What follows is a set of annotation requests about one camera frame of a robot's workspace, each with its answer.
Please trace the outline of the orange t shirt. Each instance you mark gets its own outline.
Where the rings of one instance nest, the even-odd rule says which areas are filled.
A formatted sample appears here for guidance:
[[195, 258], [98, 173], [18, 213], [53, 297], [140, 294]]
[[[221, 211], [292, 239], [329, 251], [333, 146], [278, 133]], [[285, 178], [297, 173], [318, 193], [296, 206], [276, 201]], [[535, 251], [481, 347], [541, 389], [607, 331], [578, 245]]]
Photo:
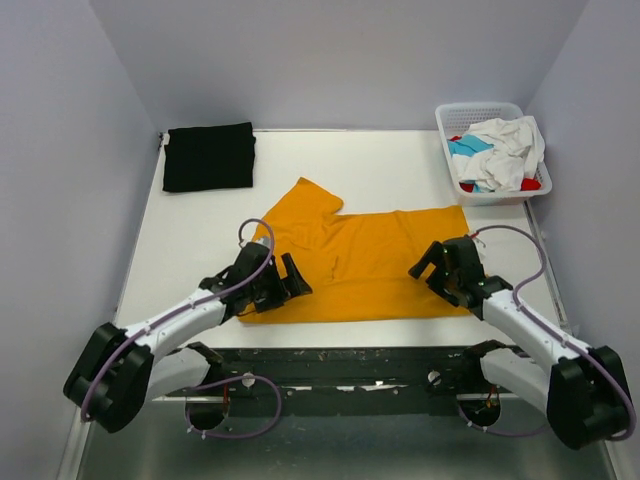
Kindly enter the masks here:
[[275, 253], [290, 254], [311, 286], [308, 295], [241, 321], [254, 324], [432, 319], [463, 310], [412, 279], [408, 271], [430, 245], [466, 234], [459, 206], [345, 214], [344, 202], [301, 178], [263, 217], [254, 236], [275, 237]]

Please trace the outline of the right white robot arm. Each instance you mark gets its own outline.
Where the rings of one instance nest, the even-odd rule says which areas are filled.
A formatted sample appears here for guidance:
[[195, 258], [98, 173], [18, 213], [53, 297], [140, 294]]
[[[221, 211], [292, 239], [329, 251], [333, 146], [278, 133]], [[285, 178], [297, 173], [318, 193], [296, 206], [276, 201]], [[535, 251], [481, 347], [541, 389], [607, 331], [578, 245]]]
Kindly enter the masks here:
[[633, 435], [638, 419], [619, 355], [540, 316], [521, 299], [520, 285], [486, 275], [473, 236], [433, 242], [409, 274], [424, 277], [433, 293], [513, 341], [466, 350], [459, 371], [467, 389], [506, 388], [542, 412], [556, 437], [574, 450]]

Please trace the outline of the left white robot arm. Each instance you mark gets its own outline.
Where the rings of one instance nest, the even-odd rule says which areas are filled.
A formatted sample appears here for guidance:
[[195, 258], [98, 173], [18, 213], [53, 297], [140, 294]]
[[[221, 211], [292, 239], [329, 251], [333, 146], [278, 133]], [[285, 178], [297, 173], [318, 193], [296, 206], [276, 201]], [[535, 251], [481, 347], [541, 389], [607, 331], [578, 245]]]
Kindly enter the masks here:
[[248, 306], [258, 313], [312, 293], [293, 257], [281, 255], [280, 274], [272, 249], [263, 241], [241, 248], [235, 262], [204, 278], [186, 299], [148, 320], [119, 328], [100, 325], [63, 385], [64, 396], [109, 433], [127, 426], [143, 405], [181, 389], [214, 393], [220, 368], [206, 347], [192, 343]]

